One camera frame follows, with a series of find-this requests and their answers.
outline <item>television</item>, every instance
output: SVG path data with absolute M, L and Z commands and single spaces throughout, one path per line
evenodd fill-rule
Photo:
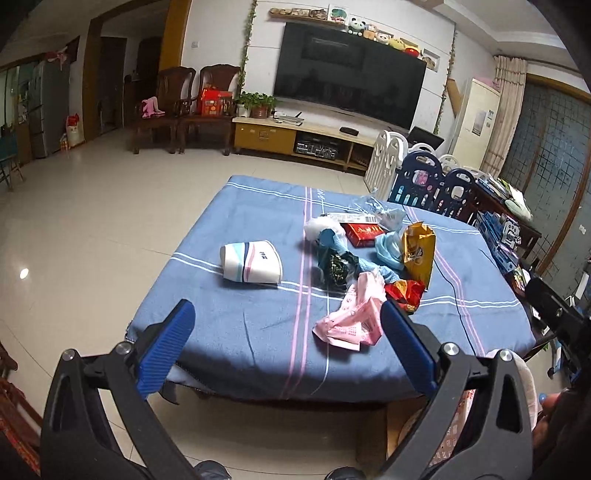
M 426 64 L 346 31 L 287 23 L 274 95 L 321 103 L 410 129 Z

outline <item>cabinet drawer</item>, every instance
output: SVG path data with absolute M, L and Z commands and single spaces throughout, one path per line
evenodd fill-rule
M 296 141 L 295 134 L 295 130 L 288 128 L 236 124 L 234 146 L 291 155 Z

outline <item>potted plant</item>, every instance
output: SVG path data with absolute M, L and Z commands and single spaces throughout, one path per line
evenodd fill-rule
M 253 118 L 267 118 L 275 108 L 275 97 L 264 93 L 245 93 L 242 92 L 237 98 L 236 103 L 242 105 L 250 111 Z

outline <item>bolt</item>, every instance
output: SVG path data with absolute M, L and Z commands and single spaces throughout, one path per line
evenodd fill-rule
M 510 362 L 511 360 L 513 360 L 513 354 L 509 350 L 501 350 L 499 356 L 501 357 L 501 360 L 503 360 L 504 362 Z
M 443 351 L 445 353 L 447 353 L 448 355 L 457 355 L 458 353 L 460 353 L 460 348 L 455 344 L 455 343 L 446 343 L 445 345 L 443 345 Z
M 115 347 L 115 352 L 120 355 L 127 355 L 131 351 L 131 343 L 129 342 L 121 342 L 118 343 Z
M 62 353 L 61 358 L 63 361 L 69 362 L 75 356 L 76 356 L 76 351 L 73 350 L 72 348 L 69 348 L 68 350 L 64 350 L 64 353 Z

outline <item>hanging vine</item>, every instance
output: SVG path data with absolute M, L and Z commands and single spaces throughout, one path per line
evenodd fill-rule
M 452 49 L 449 53 L 449 66 L 447 67 L 447 80 L 450 79 L 452 76 L 452 68 L 453 64 L 456 61 L 456 37 L 457 37 L 457 26 L 454 25 L 453 27 L 453 40 L 452 40 Z M 433 133 L 439 135 L 439 125 L 441 123 L 441 116 L 443 115 L 443 104 L 447 98 L 447 81 L 446 86 L 443 88 L 443 93 L 441 94 L 441 106 L 439 107 L 439 114 L 437 115 L 437 122 L 435 122 L 435 128 L 433 129 Z
M 238 82 L 238 93 L 242 93 L 244 81 L 246 80 L 246 62 L 248 61 L 248 47 L 251 45 L 252 22 L 256 17 L 256 5 L 258 0 L 252 0 L 251 8 L 248 11 L 246 23 L 244 24 L 244 46 L 242 47 L 242 60 L 240 62 L 240 79 Z

